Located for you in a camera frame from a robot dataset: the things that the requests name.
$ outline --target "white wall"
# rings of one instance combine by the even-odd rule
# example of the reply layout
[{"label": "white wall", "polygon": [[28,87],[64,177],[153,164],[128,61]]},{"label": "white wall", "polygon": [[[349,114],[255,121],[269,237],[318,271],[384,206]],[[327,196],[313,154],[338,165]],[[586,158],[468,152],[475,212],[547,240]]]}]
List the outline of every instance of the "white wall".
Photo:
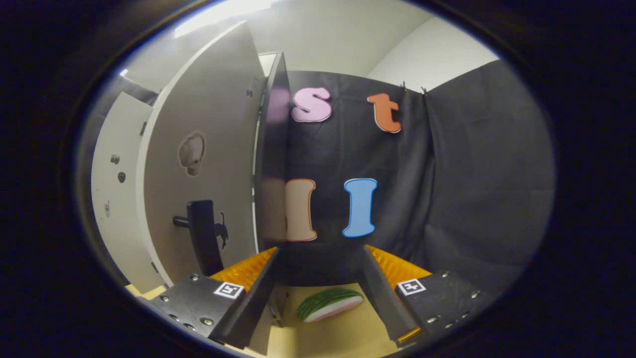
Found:
[{"label": "white wall", "polygon": [[288,70],[366,76],[391,48],[432,17],[402,0],[278,0],[269,9],[175,38],[174,29],[187,21],[183,19],[141,46],[117,72],[127,68],[127,78],[159,92],[202,46],[247,20],[256,51],[284,51]]},{"label": "white wall", "polygon": [[498,56],[454,25],[432,18],[405,37],[369,72],[368,78],[411,90],[431,90],[497,60]]}]

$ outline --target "white panel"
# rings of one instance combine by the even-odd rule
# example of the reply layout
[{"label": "white panel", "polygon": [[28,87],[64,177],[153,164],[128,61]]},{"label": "white panel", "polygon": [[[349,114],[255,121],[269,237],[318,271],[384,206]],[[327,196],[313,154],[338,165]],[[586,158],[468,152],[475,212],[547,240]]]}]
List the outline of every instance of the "white panel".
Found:
[{"label": "white panel", "polygon": [[263,66],[265,77],[269,77],[270,72],[272,71],[272,65],[274,64],[274,60],[276,59],[276,54],[258,55],[258,59],[259,61],[261,61],[261,66]]},{"label": "white panel", "polygon": [[[216,222],[225,213],[230,240],[221,252],[224,267],[257,253],[252,160],[264,81],[242,22],[203,46],[157,99],[139,151],[136,194],[142,237],[169,285],[200,272],[189,230],[172,223],[175,215],[187,217],[188,201],[213,200]],[[196,176],[187,174],[178,155],[193,132],[205,138]]]},{"label": "white panel", "polygon": [[367,75],[421,92],[498,57],[479,41],[440,18],[428,20],[400,42]]},{"label": "white panel", "polygon": [[[142,293],[163,285],[141,240],[135,203],[139,133],[151,112],[152,107],[121,93],[99,132],[91,171],[93,210],[100,235],[120,271]],[[123,182],[118,178],[120,173]]]}]

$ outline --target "blue letter i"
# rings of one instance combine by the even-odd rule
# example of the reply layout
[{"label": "blue letter i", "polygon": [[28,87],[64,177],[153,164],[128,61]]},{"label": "blue letter i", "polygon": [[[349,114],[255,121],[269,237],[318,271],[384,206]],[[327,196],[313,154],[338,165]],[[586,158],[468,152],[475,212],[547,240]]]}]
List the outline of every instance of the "blue letter i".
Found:
[{"label": "blue letter i", "polygon": [[375,226],[371,223],[371,197],[378,187],[375,179],[350,179],[345,182],[345,190],[350,194],[349,226],[342,231],[348,238],[371,234]]}]

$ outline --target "keyhole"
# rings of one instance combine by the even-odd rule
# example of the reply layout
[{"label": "keyhole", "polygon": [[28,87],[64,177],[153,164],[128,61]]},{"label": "keyhole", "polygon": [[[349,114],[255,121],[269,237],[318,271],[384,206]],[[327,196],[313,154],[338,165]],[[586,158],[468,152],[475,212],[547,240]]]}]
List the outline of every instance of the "keyhole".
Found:
[{"label": "keyhole", "polygon": [[179,147],[179,163],[189,176],[196,176],[201,169],[205,152],[205,140],[202,133],[189,135]]}]

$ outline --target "black metal plate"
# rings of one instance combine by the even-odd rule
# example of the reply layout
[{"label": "black metal plate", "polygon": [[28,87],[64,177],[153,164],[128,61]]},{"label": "black metal plate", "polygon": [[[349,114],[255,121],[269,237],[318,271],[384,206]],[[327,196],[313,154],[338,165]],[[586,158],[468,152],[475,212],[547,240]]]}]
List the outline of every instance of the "black metal plate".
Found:
[{"label": "black metal plate", "polygon": [[400,282],[396,293],[424,331],[420,336],[426,341],[463,326],[492,302],[489,294],[452,272]]},{"label": "black metal plate", "polygon": [[[236,298],[232,299],[215,294],[215,291],[222,285],[229,286],[227,291],[232,292],[232,294],[228,294],[228,296],[236,295]],[[192,274],[163,294],[150,300],[150,303],[174,320],[178,320],[180,324],[189,328],[191,326],[195,332],[209,337],[223,316],[228,311],[235,309],[245,297],[244,288],[237,292],[236,289],[232,288],[232,285]],[[211,320],[212,324],[204,324],[206,319]]]},{"label": "black metal plate", "polygon": [[[291,91],[285,56],[278,52],[267,79],[256,139],[254,204],[259,251],[285,242],[285,168]],[[280,192],[272,188],[279,183]]]},{"label": "black metal plate", "polygon": [[391,291],[391,286],[371,252],[365,247],[361,247],[360,251],[363,267],[359,276],[360,287],[382,319],[389,338],[396,341],[400,336],[415,329],[417,324]]},{"label": "black metal plate", "polygon": [[210,338],[231,344],[239,349],[249,346],[254,330],[263,315],[263,310],[270,300],[279,275],[278,268],[284,265],[284,262],[279,261],[279,253],[280,249],[276,249],[252,284],[249,293],[235,306],[232,306],[232,309],[219,322],[218,329],[212,332]]}]

